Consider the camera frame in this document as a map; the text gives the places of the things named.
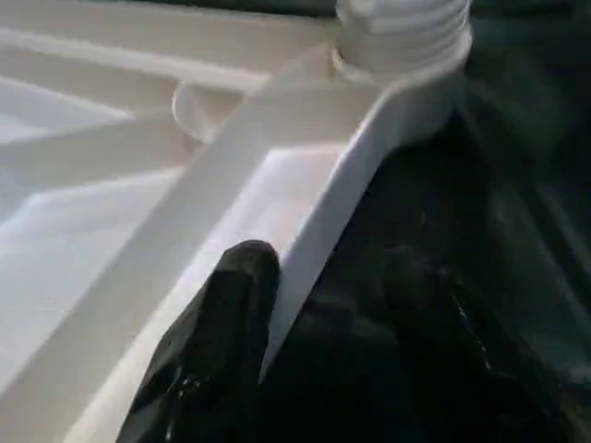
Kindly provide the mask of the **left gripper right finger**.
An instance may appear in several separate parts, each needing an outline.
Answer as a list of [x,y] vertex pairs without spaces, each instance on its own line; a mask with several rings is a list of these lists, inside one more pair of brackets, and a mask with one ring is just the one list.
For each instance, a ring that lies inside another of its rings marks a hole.
[[553,377],[474,284],[399,246],[384,253],[376,288],[434,441],[573,441]]

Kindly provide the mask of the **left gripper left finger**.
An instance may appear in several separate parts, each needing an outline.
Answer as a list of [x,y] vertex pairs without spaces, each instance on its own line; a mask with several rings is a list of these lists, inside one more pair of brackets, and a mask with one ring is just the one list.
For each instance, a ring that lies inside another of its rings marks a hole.
[[264,241],[223,252],[158,343],[118,441],[252,441],[280,277],[278,255]]

